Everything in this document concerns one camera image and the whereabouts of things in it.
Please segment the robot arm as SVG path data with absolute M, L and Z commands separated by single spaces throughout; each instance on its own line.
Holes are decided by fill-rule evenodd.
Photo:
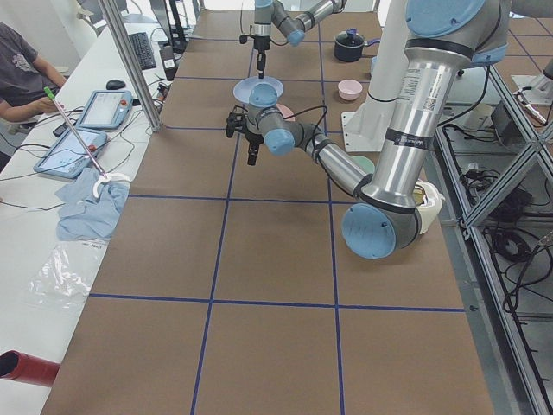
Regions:
M 326 17 L 340 13 L 346 3 L 347 0 L 320 1 L 297 17 L 291 17 L 280 1 L 256 1 L 249 36 L 253 38 L 254 49 L 257 50 L 258 78 L 264 77 L 266 52 L 270 49 L 272 27 L 279 30 L 288 44 L 296 47 L 304 40 L 309 30 Z
M 241 128 L 251 152 L 264 145 L 283 156 L 304 150 L 328 177 L 355 199 L 341 222 L 349 249 L 381 259 L 417 239 L 422 218 L 413 192 L 433 143 L 456 74 L 493 64 L 505 52 L 508 1 L 397 1 L 385 31 L 404 33 L 407 60 L 376 169 L 366 173 L 315 124 L 288 121 L 267 83 L 248 98 Z

